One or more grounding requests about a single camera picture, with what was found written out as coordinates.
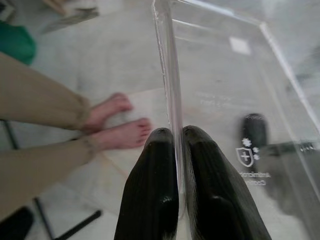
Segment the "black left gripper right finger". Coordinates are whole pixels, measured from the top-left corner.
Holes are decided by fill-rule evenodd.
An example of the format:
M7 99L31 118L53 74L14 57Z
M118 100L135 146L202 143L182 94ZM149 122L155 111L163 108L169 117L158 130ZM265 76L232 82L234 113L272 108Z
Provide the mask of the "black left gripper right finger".
M193 240L269 240L239 172L201 128L183 128L187 211Z

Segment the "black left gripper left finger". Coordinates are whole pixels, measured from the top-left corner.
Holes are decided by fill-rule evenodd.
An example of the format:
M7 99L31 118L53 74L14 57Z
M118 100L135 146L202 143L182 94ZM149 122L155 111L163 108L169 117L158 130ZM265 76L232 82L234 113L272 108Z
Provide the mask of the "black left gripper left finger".
M125 182L114 239L174 240L178 215L174 138L157 128Z

